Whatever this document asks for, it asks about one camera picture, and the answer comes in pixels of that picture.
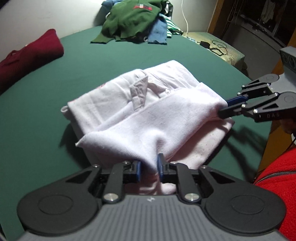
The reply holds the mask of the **white polo shirt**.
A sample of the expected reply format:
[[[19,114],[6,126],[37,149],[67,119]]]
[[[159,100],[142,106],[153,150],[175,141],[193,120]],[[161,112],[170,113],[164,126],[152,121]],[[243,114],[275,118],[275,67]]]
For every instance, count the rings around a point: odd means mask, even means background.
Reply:
[[[111,167],[125,160],[142,163],[142,176],[127,192],[173,194],[157,170],[165,160],[197,169],[205,163],[234,125],[218,111],[227,106],[214,90],[171,60],[135,69],[68,102],[61,108],[92,164]]]

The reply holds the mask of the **folded dark red sweater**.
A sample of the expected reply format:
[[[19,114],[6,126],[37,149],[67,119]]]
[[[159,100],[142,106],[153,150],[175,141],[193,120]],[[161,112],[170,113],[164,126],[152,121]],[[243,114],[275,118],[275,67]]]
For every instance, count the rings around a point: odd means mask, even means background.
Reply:
[[[11,51],[1,61],[1,93],[27,74],[63,55],[64,48],[55,29],[47,30],[22,49]]]

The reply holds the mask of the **red object at edge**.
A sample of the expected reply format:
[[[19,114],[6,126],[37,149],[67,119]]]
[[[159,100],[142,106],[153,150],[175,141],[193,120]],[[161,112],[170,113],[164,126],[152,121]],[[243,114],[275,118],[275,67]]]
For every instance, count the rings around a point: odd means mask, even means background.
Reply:
[[[287,212],[279,231],[289,240],[295,240],[295,147],[273,161],[258,176],[254,185],[277,194],[283,200]]]

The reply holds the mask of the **green white striped shirt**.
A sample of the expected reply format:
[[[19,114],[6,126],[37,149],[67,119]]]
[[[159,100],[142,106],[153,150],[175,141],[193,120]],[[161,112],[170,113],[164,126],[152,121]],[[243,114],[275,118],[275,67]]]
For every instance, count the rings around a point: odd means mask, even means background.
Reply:
[[[171,38],[173,35],[178,35],[178,36],[183,35],[184,32],[177,25],[173,23],[171,18],[165,15],[162,15],[162,16],[166,20],[166,24],[167,24],[167,31],[166,31],[167,38]]]

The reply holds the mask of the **black charger adapter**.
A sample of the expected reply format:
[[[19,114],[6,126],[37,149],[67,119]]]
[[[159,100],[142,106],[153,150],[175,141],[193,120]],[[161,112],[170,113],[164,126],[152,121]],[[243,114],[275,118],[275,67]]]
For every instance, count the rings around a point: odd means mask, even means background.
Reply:
[[[205,42],[205,41],[200,41],[200,46],[202,46],[206,49],[210,49],[210,43]]]

